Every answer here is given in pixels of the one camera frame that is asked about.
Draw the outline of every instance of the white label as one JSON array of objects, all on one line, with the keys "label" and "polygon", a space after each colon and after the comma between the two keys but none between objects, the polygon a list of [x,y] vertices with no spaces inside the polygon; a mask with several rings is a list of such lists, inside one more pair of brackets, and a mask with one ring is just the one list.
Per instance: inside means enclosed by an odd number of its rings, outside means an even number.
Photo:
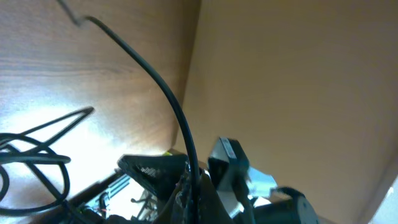
[{"label": "white label", "polygon": [[235,152],[232,149],[231,143],[229,143],[228,138],[220,138],[220,139],[221,139],[221,142],[223,143],[223,146],[225,148],[225,151],[226,151],[228,157],[232,158],[232,159],[236,159]]}]

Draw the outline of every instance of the beige wall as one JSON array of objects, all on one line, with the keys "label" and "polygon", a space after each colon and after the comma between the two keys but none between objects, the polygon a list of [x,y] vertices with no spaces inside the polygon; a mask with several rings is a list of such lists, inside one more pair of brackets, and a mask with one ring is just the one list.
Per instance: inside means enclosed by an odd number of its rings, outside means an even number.
[{"label": "beige wall", "polygon": [[183,102],[199,159],[236,138],[317,213],[357,223],[398,145],[389,2],[203,0]]}]

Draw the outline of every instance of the wood grain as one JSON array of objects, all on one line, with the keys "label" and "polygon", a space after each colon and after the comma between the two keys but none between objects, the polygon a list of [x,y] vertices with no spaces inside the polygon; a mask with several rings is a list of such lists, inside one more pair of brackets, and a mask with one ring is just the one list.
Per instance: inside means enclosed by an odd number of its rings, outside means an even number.
[{"label": "wood grain", "polygon": [[[198,1],[67,2],[118,33],[182,100]],[[175,139],[177,123],[165,96],[95,25],[75,27],[56,1],[0,1],[0,132],[19,133],[84,106],[94,106],[95,114],[52,145],[72,159],[69,198],[110,175],[122,154],[160,154]],[[44,141],[66,123],[31,136]],[[0,206],[29,208],[54,200],[23,164],[5,168],[11,189]],[[63,189],[58,168],[40,169]],[[0,217],[0,223],[32,220]]]}]

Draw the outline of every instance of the tangled black wire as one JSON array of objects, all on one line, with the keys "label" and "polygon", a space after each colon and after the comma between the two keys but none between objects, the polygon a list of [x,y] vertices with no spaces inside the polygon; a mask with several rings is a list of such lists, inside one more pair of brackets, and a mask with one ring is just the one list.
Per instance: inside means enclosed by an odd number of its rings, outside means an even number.
[{"label": "tangled black wire", "polygon": [[[0,207],[0,215],[4,216],[24,216],[24,215],[33,215],[36,213],[44,212],[46,210],[50,210],[58,205],[64,206],[67,210],[69,210],[74,216],[83,221],[84,223],[90,223],[83,217],[72,205],[66,201],[66,197],[69,194],[70,190],[70,180],[67,168],[65,164],[70,162],[70,158],[67,156],[57,155],[51,148],[49,147],[55,141],[59,140],[62,136],[64,136],[67,132],[69,132],[72,128],[78,125],[81,121],[83,121],[87,116],[94,112],[93,107],[83,108],[81,110],[69,113],[65,116],[57,118],[48,123],[42,124],[40,126],[34,127],[30,130],[24,131],[19,134],[14,133],[0,133],[0,175],[2,178],[2,188],[0,190],[0,201],[6,196],[7,191],[9,189],[9,176],[6,170],[1,166],[2,164],[8,164],[12,162],[23,162],[36,176],[39,180],[46,186],[46,188],[50,191],[50,193],[56,198],[56,200],[48,205],[43,205],[36,208],[24,208],[24,209],[15,209],[15,208],[4,208]],[[56,135],[52,136],[45,142],[40,142],[34,138],[28,137],[27,135],[38,131],[42,128],[46,128],[50,125],[53,125],[57,122],[63,121],[64,119],[70,118],[72,116],[79,115],[73,122],[71,122],[66,128],[58,132]],[[32,149],[28,151],[21,152],[15,146],[11,144],[12,141],[24,141],[30,144],[35,145]],[[47,165],[58,165],[61,169],[62,177],[63,177],[63,192],[59,192],[54,185],[46,178],[46,176],[35,166],[35,164],[47,164]]]}]

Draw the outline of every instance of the wooden floor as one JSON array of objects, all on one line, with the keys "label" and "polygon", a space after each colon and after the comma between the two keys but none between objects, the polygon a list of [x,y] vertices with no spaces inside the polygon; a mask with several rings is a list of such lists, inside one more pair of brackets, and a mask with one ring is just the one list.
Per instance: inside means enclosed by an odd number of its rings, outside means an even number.
[{"label": "wooden floor", "polygon": [[[199,2],[67,2],[77,14],[96,16],[118,33],[181,102]],[[160,154],[175,139],[177,124],[165,96],[99,28],[89,22],[75,27],[55,0],[0,1],[0,133],[20,133],[84,106],[93,106],[94,115],[52,145],[72,159],[69,198],[110,175],[122,154]],[[31,136],[44,141],[66,123]],[[0,206],[29,208],[54,201],[23,164],[4,167],[11,189]],[[63,189],[57,167],[39,167]],[[0,223],[30,221],[0,217]]]}]

